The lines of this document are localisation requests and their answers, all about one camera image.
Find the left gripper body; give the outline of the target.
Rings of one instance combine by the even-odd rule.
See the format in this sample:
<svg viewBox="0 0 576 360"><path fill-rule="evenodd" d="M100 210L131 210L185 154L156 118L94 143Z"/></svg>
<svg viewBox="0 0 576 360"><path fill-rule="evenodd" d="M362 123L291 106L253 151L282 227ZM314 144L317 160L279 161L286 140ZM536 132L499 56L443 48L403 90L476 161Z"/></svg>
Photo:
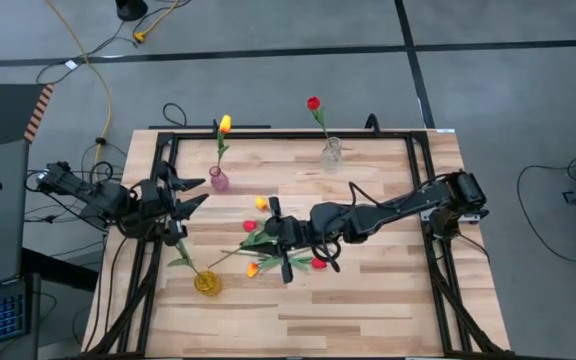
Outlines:
<svg viewBox="0 0 576 360"><path fill-rule="evenodd" d="M176 245L186 235L181 219L173 218L178 191L170 188L170 177L178 177L177 170L169 162L160 161L155 166L155 175L154 180L140 183L140 238L145 242L160 239L165 245Z"/></svg>

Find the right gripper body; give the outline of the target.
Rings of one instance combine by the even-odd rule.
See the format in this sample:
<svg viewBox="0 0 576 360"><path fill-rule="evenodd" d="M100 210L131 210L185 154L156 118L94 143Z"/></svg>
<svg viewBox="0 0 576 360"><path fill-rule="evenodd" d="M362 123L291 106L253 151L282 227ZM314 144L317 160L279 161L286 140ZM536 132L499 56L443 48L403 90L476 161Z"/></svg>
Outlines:
<svg viewBox="0 0 576 360"><path fill-rule="evenodd" d="M294 279L292 266L288 260L288 252L294 249L309 247L306 235L306 222L296 219L294 216L283 216L279 199L270 197L270 218L266 221L266 228L278 228L280 230L278 246L274 248L272 256L281 257L284 262L281 265L281 275L284 284L291 283Z"/></svg>

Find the black artificial tulip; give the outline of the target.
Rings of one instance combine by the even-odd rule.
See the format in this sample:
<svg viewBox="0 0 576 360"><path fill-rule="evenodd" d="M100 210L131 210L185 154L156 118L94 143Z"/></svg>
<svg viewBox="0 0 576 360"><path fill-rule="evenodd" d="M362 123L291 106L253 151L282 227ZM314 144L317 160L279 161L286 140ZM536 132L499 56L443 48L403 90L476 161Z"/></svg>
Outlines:
<svg viewBox="0 0 576 360"><path fill-rule="evenodd" d="M241 242L235 250L223 250L223 256L211 263L208 268L215 267L233 255L254 255L256 257L270 257L274 254L274 248L266 248L263 246L263 243L272 239L276 239L276 237L270 237L264 232L257 235L249 234L248 237L243 242Z"/></svg>
<svg viewBox="0 0 576 360"><path fill-rule="evenodd" d="M167 266L168 267L179 267L179 266L186 266L188 268L190 268L196 275L199 275L200 272L197 270L197 268L194 266L194 263L192 261L192 257L190 256L186 246L184 245L184 243L182 241L179 241L174 248L176 249L177 253L178 253L178 257L174 260L171 260Z"/></svg>

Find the pile of artificial tulips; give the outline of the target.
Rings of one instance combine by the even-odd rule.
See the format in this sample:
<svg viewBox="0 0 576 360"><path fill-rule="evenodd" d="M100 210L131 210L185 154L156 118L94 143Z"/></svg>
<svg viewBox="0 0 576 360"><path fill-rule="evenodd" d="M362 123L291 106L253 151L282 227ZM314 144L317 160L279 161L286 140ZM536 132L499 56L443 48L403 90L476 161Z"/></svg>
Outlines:
<svg viewBox="0 0 576 360"><path fill-rule="evenodd" d="M222 250L221 253L224 256L242 255L252 257L256 260L256 266L258 270L268 270L273 267L282 265L284 262L284 260L281 257L260 253L246 252L243 250L238 251ZM307 271L310 268L321 269L327 266L327 263L325 261L319 260L313 255L305 255L304 251L297 251L295 253L290 253L288 255L288 260L292 266L302 271Z"/></svg>

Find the pink glass vase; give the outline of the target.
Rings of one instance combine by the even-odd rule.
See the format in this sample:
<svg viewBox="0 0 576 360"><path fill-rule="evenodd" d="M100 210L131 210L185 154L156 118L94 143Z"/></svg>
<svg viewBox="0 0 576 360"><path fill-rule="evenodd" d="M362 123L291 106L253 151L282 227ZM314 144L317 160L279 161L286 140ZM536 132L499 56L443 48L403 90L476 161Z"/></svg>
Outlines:
<svg viewBox="0 0 576 360"><path fill-rule="evenodd" d="M229 178L218 166L213 166L209 169L211 177L211 185L215 191L223 192L229 187Z"/></svg>

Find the amber glass vase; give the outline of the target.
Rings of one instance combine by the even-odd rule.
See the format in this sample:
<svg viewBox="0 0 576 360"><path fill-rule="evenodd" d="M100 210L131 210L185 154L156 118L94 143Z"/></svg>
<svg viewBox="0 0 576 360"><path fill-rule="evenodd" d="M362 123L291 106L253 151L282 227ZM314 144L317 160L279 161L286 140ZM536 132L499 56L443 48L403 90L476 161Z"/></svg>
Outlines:
<svg viewBox="0 0 576 360"><path fill-rule="evenodd" d="M193 284L195 289L205 296L217 296L222 290L220 277L208 270L197 273Z"/></svg>

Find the clear glass vase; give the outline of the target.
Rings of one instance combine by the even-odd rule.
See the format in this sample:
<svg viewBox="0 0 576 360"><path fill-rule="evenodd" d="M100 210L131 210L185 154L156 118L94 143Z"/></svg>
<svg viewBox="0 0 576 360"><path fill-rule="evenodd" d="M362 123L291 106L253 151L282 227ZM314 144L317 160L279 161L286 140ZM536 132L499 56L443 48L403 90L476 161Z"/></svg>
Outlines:
<svg viewBox="0 0 576 360"><path fill-rule="evenodd" d="M327 170L337 168L342 162L342 141L338 137L329 137L321 152L322 166Z"/></svg>

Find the hazard-striped black floor mat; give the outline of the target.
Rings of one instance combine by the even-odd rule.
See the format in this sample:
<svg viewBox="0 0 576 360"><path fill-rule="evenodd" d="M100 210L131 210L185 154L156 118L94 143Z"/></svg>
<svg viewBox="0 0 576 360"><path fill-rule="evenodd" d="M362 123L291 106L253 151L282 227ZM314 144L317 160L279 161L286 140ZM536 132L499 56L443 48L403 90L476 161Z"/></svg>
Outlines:
<svg viewBox="0 0 576 360"><path fill-rule="evenodd" d="M34 142L54 90L53 84L0 84L0 145Z"/></svg>

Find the black stand base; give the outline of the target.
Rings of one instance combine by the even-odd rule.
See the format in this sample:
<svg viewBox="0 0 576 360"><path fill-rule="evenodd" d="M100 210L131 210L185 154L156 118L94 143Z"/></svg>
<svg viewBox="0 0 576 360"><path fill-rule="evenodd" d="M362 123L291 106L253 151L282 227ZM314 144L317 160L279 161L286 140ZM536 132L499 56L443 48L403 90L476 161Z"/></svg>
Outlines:
<svg viewBox="0 0 576 360"><path fill-rule="evenodd" d="M115 0L117 17L122 21L135 21L143 18L148 11L145 0Z"/></svg>

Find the black aluminium table frame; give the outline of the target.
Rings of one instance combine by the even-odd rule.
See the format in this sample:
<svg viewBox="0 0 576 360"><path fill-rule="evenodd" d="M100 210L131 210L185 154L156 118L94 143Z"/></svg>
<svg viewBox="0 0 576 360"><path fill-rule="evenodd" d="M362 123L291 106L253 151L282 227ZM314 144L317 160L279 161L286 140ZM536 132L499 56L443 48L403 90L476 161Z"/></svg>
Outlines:
<svg viewBox="0 0 576 360"><path fill-rule="evenodd" d="M115 356L194 357L431 357L492 358L510 351L483 239L473 220L456 235L432 235L413 215L383 226L361 245L346 245L340 270L295 269L284 284L278 267L246 275L252 257L233 255L245 239L242 223L262 220L256 197L275 196L286 215L307 219L324 201L350 203L351 182L386 201L464 163L456 135L442 130L368 129L340 132L342 162L322 166L317 130L235 130L221 169L223 192L211 185L216 137L201 130L134 133L123 183L154 178L167 161L183 178L204 178L209 197L192 214L184 244L199 272L222 281L217 296L199 293L196 274L168 267L175 249L128 240L112 230L83 350L101 348L136 290L152 281L131 321L111 341Z"/></svg>

